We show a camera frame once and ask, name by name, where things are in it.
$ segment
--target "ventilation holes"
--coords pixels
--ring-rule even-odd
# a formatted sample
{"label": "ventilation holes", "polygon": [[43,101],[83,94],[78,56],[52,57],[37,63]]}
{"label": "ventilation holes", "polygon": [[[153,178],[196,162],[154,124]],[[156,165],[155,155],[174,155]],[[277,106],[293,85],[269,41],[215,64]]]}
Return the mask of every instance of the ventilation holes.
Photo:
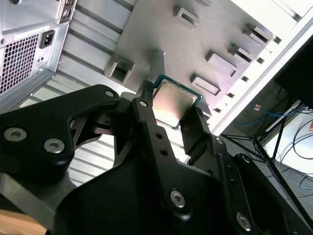
{"label": "ventilation holes", "polygon": [[31,75],[39,35],[19,40],[5,47],[0,94]]}

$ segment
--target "screw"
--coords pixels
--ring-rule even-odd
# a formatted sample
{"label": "screw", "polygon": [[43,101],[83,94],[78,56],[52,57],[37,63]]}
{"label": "screw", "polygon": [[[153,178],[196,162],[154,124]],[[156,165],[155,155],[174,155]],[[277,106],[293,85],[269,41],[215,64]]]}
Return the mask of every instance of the screw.
{"label": "screw", "polygon": [[185,198],[180,192],[173,190],[173,191],[171,191],[170,196],[171,196],[171,200],[175,206],[177,206],[178,208],[183,208],[185,206],[185,204],[186,204]]}
{"label": "screw", "polygon": [[48,153],[62,153],[65,148],[64,143],[59,139],[48,139],[44,143],[44,149]]}
{"label": "screw", "polygon": [[147,106],[148,106],[148,104],[147,104],[146,102],[144,102],[144,101],[139,101],[139,104],[141,104],[141,105],[144,106],[144,107],[147,107]]}
{"label": "screw", "polygon": [[106,95],[109,96],[109,97],[113,97],[114,94],[112,92],[109,92],[109,91],[106,91]]}
{"label": "screw", "polygon": [[241,155],[241,157],[246,163],[250,163],[250,159],[246,155]]}
{"label": "screw", "polygon": [[18,127],[11,127],[5,130],[3,135],[8,141],[14,142],[22,141],[27,137],[26,131]]}
{"label": "screw", "polygon": [[240,224],[240,226],[246,230],[247,232],[251,231],[251,225],[248,219],[241,213],[237,213],[237,221]]}
{"label": "screw", "polygon": [[218,143],[223,144],[223,140],[221,140],[220,138],[216,137],[216,140]]}

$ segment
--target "rectangular cutout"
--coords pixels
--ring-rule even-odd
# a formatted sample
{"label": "rectangular cutout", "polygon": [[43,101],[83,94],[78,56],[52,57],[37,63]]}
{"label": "rectangular cutout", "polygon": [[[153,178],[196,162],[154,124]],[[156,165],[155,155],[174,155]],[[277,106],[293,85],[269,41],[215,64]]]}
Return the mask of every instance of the rectangular cutout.
{"label": "rectangular cutout", "polygon": [[276,42],[277,44],[280,44],[282,40],[279,37],[275,36],[273,38],[273,41]]}
{"label": "rectangular cutout", "polygon": [[191,29],[199,26],[200,20],[184,8],[175,7],[174,12],[177,13],[175,17],[184,25]]}
{"label": "rectangular cutout", "polygon": [[108,66],[104,71],[106,77],[112,77],[125,84],[129,76],[131,75],[135,64],[127,59],[114,55],[112,56]]}
{"label": "rectangular cutout", "polygon": [[232,93],[227,93],[226,95],[227,95],[228,97],[230,97],[230,98],[235,97],[235,95],[234,95],[234,94],[232,94]]}
{"label": "rectangular cutout", "polygon": [[241,78],[241,80],[243,80],[244,82],[247,82],[247,81],[249,80],[249,78],[247,78],[246,76],[243,76],[243,77]]}
{"label": "rectangular cutout", "polygon": [[221,112],[221,110],[220,109],[218,109],[218,108],[215,108],[215,109],[213,109],[215,112],[217,112],[217,113],[220,113]]}
{"label": "rectangular cutout", "polygon": [[219,73],[233,77],[238,71],[237,67],[220,57],[218,54],[209,52],[206,56],[207,62],[214,66]]}
{"label": "rectangular cutout", "polygon": [[262,59],[261,57],[257,58],[256,61],[260,64],[264,63],[264,59]]}
{"label": "rectangular cutout", "polygon": [[220,88],[213,86],[212,84],[197,76],[193,76],[191,78],[191,85],[215,96],[217,96],[218,93],[221,91]]}

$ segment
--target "silver metal plate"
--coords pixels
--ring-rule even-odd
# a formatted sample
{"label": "silver metal plate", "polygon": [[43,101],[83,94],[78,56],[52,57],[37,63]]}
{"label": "silver metal plate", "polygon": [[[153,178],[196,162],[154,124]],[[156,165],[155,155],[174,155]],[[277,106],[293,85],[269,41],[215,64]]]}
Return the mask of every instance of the silver metal plate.
{"label": "silver metal plate", "polygon": [[176,127],[196,99],[196,95],[163,80],[154,93],[153,112],[157,120]]}
{"label": "silver metal plate", "polygon": [[[255,25],[268,41],[272,34],[231,0],[211,2],[205,7],[197,0],[138,0],[115,49],[135,64],[124,86],[136,92],[149,76],[155,50],[160,50],[165,52],[165,75],[202,94],[215,107],[250,65],[229,53],[232,45],[251,55],[252,62],[267,43],[259,45],[243,31]],[[237,68],[236,73],[229,76],[209,64],[205,58],[210,52]],[[193,87],[194,75],[221,91],[214,95]]]}

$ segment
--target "metal panel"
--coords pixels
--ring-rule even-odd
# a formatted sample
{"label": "metal panel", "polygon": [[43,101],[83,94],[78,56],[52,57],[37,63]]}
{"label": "metal panel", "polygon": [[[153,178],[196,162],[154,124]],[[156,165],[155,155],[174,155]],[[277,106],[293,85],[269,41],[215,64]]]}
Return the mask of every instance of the metal panel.
{"label": "metal panel", "polygon": [[75,22],[78,22],[82,25],[85,25],[86,28],[89,28],[90,30],[94,30],[95,32],[101,34],[104,37],[107,37],[111,40],[113,40],[114,42],[117,43],[119,37],[121,36],[119,33],[115,32],[114,30],[110,29],[109,27],[101,24],[100,22],[92,19],[91,17],[83,14],[80,11],[76,11],[74,14],[74,21],[73,24]]}
{"label": "metal panel", "polygon": [[6,94],[1,98],[0,102],[0,114],[7,112],[12,107],[22,104],[26,101],[30,95],[36,90],[38,87],[42,86],[45,82],[50,80],[54,76],[53,72],[43,71],[32,79],[28,79],[23,82],[20,86],[16,87],[12,92],[14,95],[10,93]]}
{"label": "metal panel", "polygon": [[125,27],[128,17],[131,14],[131,11],[113,0],[79,0],[78,4],[119,29]]}
{"label": "metal panel", "polygon": [[74,59],[63,55],[61,61],[62,62],[59,66],[60,71],[66,74],[70,74],[71,76],[76,77],[77,79],[82,80],[90,85],[103,84],[109,86],[119,95],[121,95],[122,92],[132,92],[122,85],[106,78],[104,74],[101,74],[99,71],[95,71],[94,69],[87,67],[86,65],[83,65]]}
{"label": "metal panel", "polygon": [[295,19],[272,0],[232,0],[232,2],[249,13],[280,39],[286,38],[297,24]]}
{"label": "metal panel", "polygon": [[99,69],[104,68],[104,65],[110,61],[111,56],[83,40],[69,34],[65,43],[65,51],[81,58],[82,60],[97,66]]}
{"label": "metal panel", "polygon": [[[164,51],[165,75],[201,93],[214,108],[271,39],[267,29],[230,0],[215,1],[210,7],[194,0],[139,0],[114,54],[135,64],[125,87],[137,91],[149,76],[154,50]],[[233,44],[250,54],[249,62],[229,53]],[[212,94],[193,87],[194,75],[221,91]]]}
{"label": "metal panel", "polygon": [[0,3],[0,34],[54,20],[58,5],[55,0],[23,0],[19,4],[3,0]]}

